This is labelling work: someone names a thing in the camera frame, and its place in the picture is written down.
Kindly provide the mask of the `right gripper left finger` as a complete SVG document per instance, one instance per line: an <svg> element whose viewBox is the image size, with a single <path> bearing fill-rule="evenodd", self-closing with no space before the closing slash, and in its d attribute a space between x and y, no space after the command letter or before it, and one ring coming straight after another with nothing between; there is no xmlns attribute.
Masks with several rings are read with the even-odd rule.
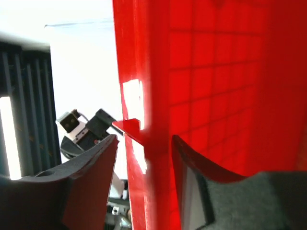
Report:
<svg viewBox="0 0 307 230"><path fill-rule="evenodd" d="M19 180L0 178L3 230L101 230L118 149L110 135L66 163Z"/></svg>

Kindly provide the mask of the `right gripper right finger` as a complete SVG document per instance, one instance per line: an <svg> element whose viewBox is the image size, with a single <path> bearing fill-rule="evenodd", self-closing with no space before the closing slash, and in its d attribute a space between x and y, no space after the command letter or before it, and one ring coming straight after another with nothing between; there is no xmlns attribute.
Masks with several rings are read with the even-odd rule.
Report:
<svg viewBox="0 0 307 230"><path fill-rule="evenodd" d="M172 162L184 230L304 230L307 173L260 172L245 177L172 137Z"/></svg>

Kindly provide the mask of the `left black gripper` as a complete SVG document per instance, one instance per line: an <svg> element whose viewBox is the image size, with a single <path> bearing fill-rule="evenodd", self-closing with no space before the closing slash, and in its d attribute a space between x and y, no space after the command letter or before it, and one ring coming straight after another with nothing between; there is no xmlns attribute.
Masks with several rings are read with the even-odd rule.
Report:
<svg viewBox="0 0 307 230"><path fill-rule="evenodd" d="M116 120L103 109L99 109L88 122L82 116L79 118L79 120L86 123L86 128L89 131L76 144L67 137L63 137L60 144L60 152L66 158L74 158L79 156L97 145L99 142L109 136L107 131L109 128L112 128L116 132L120 133L120 130L113 126L113 122Z"/></svg>

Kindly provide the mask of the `large red plastic bin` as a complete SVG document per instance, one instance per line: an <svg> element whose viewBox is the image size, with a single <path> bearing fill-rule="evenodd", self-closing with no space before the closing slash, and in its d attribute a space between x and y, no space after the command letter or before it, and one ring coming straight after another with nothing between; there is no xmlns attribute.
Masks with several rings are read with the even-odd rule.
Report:
<svg viewBox="0 0 307 230"><path fill-rule="evenodd" d="M307 172L304 0L115 0L135 230L182 230L172 137L245 177Z"/></svg>

